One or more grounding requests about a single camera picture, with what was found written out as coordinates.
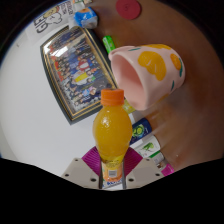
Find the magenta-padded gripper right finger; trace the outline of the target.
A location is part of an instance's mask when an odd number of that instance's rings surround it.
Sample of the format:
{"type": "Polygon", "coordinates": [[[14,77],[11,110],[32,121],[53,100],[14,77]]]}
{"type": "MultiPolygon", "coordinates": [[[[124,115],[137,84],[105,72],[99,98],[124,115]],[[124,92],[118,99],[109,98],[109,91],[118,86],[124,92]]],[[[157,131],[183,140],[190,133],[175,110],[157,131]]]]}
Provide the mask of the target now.
{"type": "Polygon", "coordinates": [[[123,160],[122,185],[124,189],[140,188],[163,178],[156,164],[150,158],[143,158],[129,148],[123,160]]]}

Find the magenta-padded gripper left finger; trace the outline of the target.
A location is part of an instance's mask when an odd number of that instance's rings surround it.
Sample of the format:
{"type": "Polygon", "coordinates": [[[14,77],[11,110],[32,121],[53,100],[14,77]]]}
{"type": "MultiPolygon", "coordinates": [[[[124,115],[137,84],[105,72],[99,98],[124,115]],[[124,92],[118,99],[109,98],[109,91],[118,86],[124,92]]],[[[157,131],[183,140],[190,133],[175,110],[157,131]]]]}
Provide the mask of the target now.
{"type": "Polygon", "coordinates": [[[97,148],[91,148],[82,158],[74,158],[62,178],[84,188],[101,189],[102,166],[97,148]]]}

